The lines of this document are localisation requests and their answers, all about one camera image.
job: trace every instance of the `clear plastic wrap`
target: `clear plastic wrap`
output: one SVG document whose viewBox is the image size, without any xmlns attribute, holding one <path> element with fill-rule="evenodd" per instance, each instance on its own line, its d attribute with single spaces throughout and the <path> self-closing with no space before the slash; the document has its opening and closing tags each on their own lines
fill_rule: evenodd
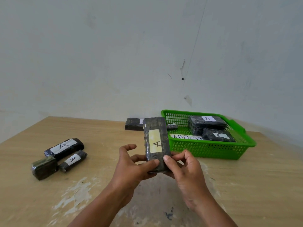
<svg viewBox="0 0 303 227">
<path fill-rule="evenodd" d="M 168 131 L 176 130 L 176 129 L 178 129 L 178 125 L 175 124 L 175 123 L 168 123 L 168 124 L 166 125 L 166 128 L 167 128 Z"/>
<path fill-rule="evenodd" d="M 225 130 L 227 123 L 219 116 L 189 116 L 188 126 L 193 135 L 201 136 L 204 128 Z"/>
<path fill-rule="evenodd" d="M 65 158 L 66 156 L 83 149 L 83 143 L 77 138 L 72 138 L 67 139 L 64 142 L 47 149 L 46 151 L 44 151 L 44 155 L 53 156 L 57 161 L 59 161 Z"/>
<path fill-rule="evenodd" d="M 78 165 L 80 162 L 82 162 L 87 156 L 87 153 L 80 150 L 77 151 L 75 154 L 70 156 L 66 161 L 62 162 L 59 165 L 59 169 L 66 173 L 67 171 L 70 171 L 72 168 L 74 168 L 76 165 Z"/>
<path fill-rule="evenodd" d="M 202 138 L 210 141 L 236 142 L 228 131 L 204 128 Z"/>
<path fill-rule="evenodd" d="M 143 119 L 127 118 L 125 130 L 143 131 Z"/>
<path fill-rule="evenodd" d="M 168 172 L 169 168 L 163 160 L 165 155 L 171 156 L 165 118 L 145 118 L 143 127 L 147 161 L 153 159 L 160 161 L 160 164 L 151 173 Z"/>
<path fill-rule="evenodd" d="M 42 180 L 58 171 L 57 160 L 53 156 L 48 156 L 32 163 L 32 174 L 38 180 Z"/>
</svg>

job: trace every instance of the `white wall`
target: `white wall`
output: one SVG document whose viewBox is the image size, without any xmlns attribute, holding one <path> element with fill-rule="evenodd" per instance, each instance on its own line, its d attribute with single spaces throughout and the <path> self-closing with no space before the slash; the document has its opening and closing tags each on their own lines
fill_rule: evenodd
<svg viewBox="0 0 303 227">
<path fill-rule="evenodd" d="M 0 0 L 0 142 L 48 115 L 176 109 L 300 144 L 302 23 L 303 0 Z"/>
</svg>

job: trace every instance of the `forearm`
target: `forearm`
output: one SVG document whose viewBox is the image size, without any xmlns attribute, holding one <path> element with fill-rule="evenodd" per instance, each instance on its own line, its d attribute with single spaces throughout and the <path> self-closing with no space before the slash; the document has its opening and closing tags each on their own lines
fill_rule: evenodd
<svg viewBox="0 0 303 227">
<path fill-rule="evenodd" d="M 69 225 L 82 226 L 109 226 L 122 208 L 123 191 L 114 189 L 109 184 Z"/>
<path fill-rule="evenodd" d="M 210 193 L 199 198 L 196 213 L 208 227 L 237 227 L 236 223 L 219 206 Z"/>
</svg>

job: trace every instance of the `hand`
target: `hand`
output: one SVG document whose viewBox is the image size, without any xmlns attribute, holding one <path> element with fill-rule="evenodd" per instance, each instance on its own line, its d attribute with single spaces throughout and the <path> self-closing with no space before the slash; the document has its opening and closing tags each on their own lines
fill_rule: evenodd
<svg viewBox="0 0 303 227">
<path fill-rule="evenodd" d="M 146 161 L 145 155 L 129 156 L 127 151 L 136 149 L 135 144 L 128 144 L 119 148 L 119 160 L 109 186 L 113 189 L 123 191 L 125 194 L 122 200 L 122 207 L 126 206 L 132 199 L 135 188 L 142 180 L 156 176 L 148 171 L 155 169 L 159 165 L 159 160 L 151 160 L 143 164 L 135 162 Z"/>
<path fill-rule="evenodd" d="M 199 161 L 188 150 L 181 153 L 172 152 L 172 157 L 165 155 L 163 159 L 172 171 L 166 175 L 176 180 L 187 207 L 197 212 L 197 205 L 203 196 L 210 195 Z"/>
</svg>

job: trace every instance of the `wooden table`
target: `wooden table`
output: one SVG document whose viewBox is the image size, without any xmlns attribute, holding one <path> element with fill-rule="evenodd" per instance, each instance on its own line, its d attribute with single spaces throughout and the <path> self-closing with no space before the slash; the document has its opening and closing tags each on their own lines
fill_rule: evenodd
<svg viewBox="0 0 303 227">
<path fill-rule="evenodd" d="M 199 159 L 218 203 L 239 226 L 303 226 L 303 163 L 261 133 L 238 161 Z M 31 163 L 69 138 L 85 144 L 88 157 L 64 174 L 38 181 Z M 66 226 L 110 181 L 118 148 L 143 132 L 124 122 L 48 117 L 0 144 L 0 226 Z M 158 174 L 142 182 L 112 226 L 203 226 L 187 209 L 173 179 Z"/>
</svg>

